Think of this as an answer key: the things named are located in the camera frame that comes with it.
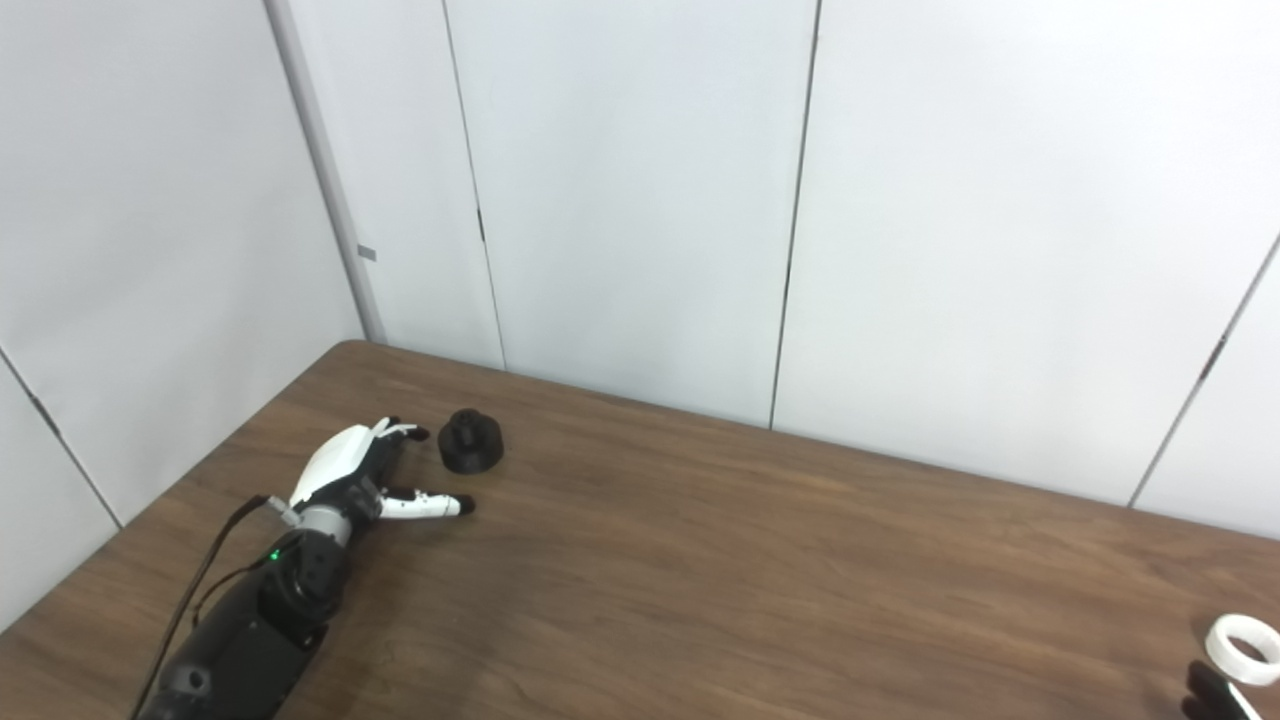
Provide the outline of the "white and black left hand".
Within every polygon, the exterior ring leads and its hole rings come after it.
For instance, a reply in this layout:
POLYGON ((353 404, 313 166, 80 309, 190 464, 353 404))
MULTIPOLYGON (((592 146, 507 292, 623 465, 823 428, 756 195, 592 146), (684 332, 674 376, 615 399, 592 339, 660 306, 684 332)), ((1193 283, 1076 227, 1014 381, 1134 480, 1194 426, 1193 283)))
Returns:
POLYGON ((383 418, 372 427, 353 425, 321 445, 305 466, 288 501, 289 523, 347 544, 380 520, 411 521, 462 518, 475 512, 465 495, 390 488, 385 475, 403 445, 420 443, 429 432, 416 424, 383 418))

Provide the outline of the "white and black right hand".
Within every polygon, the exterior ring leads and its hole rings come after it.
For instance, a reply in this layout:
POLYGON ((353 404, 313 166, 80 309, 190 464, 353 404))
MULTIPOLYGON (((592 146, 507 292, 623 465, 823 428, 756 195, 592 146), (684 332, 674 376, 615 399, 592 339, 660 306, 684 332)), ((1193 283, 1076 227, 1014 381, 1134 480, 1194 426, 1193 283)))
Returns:
POLYGON ((1199 660, 1187 667, 1187 696, 1180 710, 1187 719, 1258 720, 1261 716, 1234 683, 1199 660))

